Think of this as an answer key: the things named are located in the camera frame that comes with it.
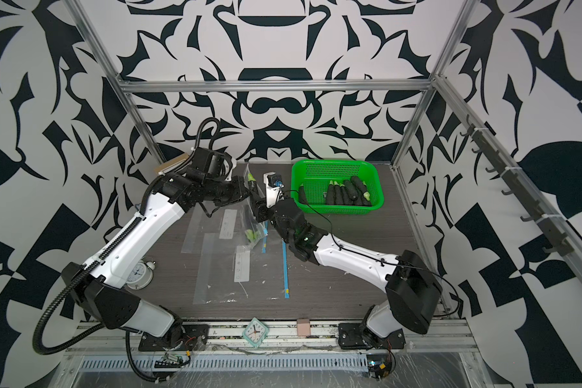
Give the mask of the lifted clear zip-top bag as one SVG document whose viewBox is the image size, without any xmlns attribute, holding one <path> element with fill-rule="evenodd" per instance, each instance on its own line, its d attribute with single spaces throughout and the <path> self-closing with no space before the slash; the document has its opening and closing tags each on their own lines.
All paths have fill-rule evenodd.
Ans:
<svg viewBox="0 0 582 388">
<path fill-rule="evenodd" d="M 268 222 L 260 221 L 260 211 L 266 210 L 266 195 L 263 188 L 257 182 L 257 176 L 252 172 L 251 167 L 247 164 L 243 170 L 244 183 L 247 185 L 248 197 L 244 205 L 242 205 L 242 230 L 244 232 L 244 219 L 246 217 L 253 217 L 256 222 L 260 223 L 264 237 L 259 242 L 249 244 L 247 241 L 247 249 L 260 250 L 261 253 L 267 252 L 268 243 Z"/>
</svg>

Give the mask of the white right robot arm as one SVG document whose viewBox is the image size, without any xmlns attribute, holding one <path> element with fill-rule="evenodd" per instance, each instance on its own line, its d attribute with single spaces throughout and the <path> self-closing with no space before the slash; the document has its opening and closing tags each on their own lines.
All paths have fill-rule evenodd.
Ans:
<svg viewBox="0 0 582 388">
<path fill-rule="evenodd" d="M 257 221 L 269 221 L 296 258 L 353 275 L 386 294 L 386 301 L 366 315 L 364 331 L 385 339 L 399 329 L 428 332 L 442 287 L 438 275 L 423 260 L 405 250 L 385 254 L 345 242 L 309 223 L 294 199 L 275 195 L 267 200 L 250 196 Z"/>
</svg>

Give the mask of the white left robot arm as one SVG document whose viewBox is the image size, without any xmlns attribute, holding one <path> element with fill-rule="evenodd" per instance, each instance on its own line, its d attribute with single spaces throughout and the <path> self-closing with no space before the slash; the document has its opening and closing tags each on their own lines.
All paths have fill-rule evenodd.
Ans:
<svg viewBox="0 0 582 388">
<path fill-rule="evenodd" d="M 127 291 L 129 275 L 164 232 L 191 208 L 204 201 L 221 208 L 257 192 L 256 184 L 242 176 L 202 182 L 174 173 L 158 176 L 145 191 L 140 210 L 110 242 L 81 268 L 69 264 L 63 270 L 64 281 L 82 278 L 70 293 L 72 299 L 105 328 L 141 331 L 176 346 L 181 318 Z"/>
</svg>

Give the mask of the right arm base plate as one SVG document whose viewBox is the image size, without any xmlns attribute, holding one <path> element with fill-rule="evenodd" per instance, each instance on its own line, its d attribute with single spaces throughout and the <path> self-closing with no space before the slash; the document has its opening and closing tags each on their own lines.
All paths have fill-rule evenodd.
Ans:
<svg viewBox="0 0 582 388">
<path fill-rule="evenodd" d="M 404 331 L 393 331 L 388 337 L 373 334 L 363 323 L 339 323 L 337 344 L 344 350 L 404 349 Z"/>
</svg>

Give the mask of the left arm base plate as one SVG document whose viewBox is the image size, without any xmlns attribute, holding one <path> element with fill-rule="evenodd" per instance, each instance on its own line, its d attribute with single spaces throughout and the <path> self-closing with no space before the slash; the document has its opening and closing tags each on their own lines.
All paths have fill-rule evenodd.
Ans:
<svg viewBox="0 0 582 388">
<path fill-rule="evenodd" d="M 208 324 L 184 323 L 181 327 L 174 325 L 162 337 L 144 333 L 137 348 L 140 352 L 199 351 L 207 345 L 209 332 Z"/>
</svg>

